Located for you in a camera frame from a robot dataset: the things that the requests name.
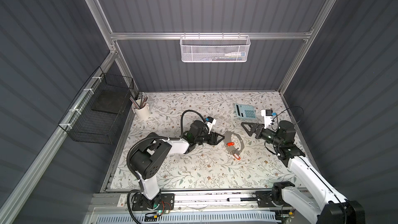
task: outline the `black wire basket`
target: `black wire basket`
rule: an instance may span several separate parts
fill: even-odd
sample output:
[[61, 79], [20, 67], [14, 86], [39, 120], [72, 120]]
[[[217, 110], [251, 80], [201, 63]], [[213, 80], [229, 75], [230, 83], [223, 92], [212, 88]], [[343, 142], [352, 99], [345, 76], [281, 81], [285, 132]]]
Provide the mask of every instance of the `black wire basket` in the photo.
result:
[[117, 143], [131, 108], [130, 97], [134, 89], [133, 85], [131, 77], [102, 73], [90, 89], [84, 89], [85, 96], [72, 110], [69, 122], [60, 122], [58, 125], [73, 141]]

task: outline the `white pencil cup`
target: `white pencil cup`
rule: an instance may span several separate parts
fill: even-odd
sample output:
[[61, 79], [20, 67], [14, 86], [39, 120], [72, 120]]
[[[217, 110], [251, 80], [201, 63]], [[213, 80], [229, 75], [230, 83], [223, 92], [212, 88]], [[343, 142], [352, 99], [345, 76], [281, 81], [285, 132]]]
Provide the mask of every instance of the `white pencil cup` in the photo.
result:
[[150, 116], [150, 111], [149, 111], [149, 103], [147, 102], [147, 104], [145, 105], [145, 107], [141, 108], [141, 109], [137, 109], [134, 104], [131, 105], [132, 110], [134, 111], [134, 113], [138, 116], [139, 119], [147, 119]]

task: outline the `patterned tabletop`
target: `patterned tabletop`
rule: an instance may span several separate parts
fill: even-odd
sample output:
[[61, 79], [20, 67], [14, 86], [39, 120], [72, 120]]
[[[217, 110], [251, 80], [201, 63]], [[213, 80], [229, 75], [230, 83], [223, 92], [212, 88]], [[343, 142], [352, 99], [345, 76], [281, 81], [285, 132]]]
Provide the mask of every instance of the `patterned tabletop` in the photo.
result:
[[[204, 117], [214, 117], [217, 122], [213, 131], [233, 134], [235, 147], [243, 150], [241, 160], [226, 151], [224, 142], [217, 146], [204, 144], [183, 155], [168, 156], [157, 173], [161, 189], [228, 189], [228, 188], [270, 188], [274, 182], [291, 181], [297, 187], [302, 182], [289, 171], [277, 157], [267, 151], [263, 140], [249, 137], [241, 122], [262, 123], [260, 111], [273, 109], [280, 113], [285, 106], [278, 92], [222, 92], [222, 93], [148, 93], [151, 116], [142, 121], [134, 118], [130, 133], [120, 158], [112, 189], [138, 188], [138, 181], [126, 166], [126, 156], [132, 145], [151, 132], [161, 136], [180, 136], [180, 116], [184, 110], [192, 109]], [[242, 120], [235, 114], [234, 103], [252, 105], [256, 109], [256, 120]], [[184, 115], [184, 130], [199, 117], [195, 113]], [[278, 117], [290, 120], [287, 112]], [[296, 145], [303, 150], [296, 134]]]

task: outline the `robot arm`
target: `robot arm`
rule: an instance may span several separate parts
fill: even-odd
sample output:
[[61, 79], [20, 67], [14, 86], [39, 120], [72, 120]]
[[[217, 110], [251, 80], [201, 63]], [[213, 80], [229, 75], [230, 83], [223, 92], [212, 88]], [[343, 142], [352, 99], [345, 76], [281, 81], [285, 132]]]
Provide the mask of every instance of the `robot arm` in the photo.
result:
[[280, 121], [276, 131], [258, 123], [241, 123], [249, 136], [264, 139], [272, 144], [274, 153], [306, 186], [314, 197], [311, 200], [301, 193], [291, 182], [274, 183], [271, 199], [283, 204], [286, 202], [298, 210], [311, 224], [316, 223], [365, 223], [365, 213], [356, 201], [348, 201], [322, 175], [316, 171], [305, 154], [294, 144], [296, 130], [293, 123]]
[[156, 173], [168, 155], [188, 153], [197, 144], [217, 145], [224, 139], [224, 136], [211, 131], [215, 119], [207, 117], [204, 120], [205, 123], [194, 121], [181, 138], [161, 138], [152, 132], [128, 153], [127, 167], [137, 177], [141, 194], [152, 208], [156, 208], [160, 201]]

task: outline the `calculator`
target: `calculator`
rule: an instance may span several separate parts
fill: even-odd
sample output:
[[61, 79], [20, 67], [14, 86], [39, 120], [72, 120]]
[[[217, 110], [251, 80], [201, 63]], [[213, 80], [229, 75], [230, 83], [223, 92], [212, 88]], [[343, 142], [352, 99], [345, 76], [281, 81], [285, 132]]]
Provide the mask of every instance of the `calculator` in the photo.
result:
[[241, 105], [235, 103], [236, 115], [239, 118], [256, 119], [256, 110], [251, 105]]

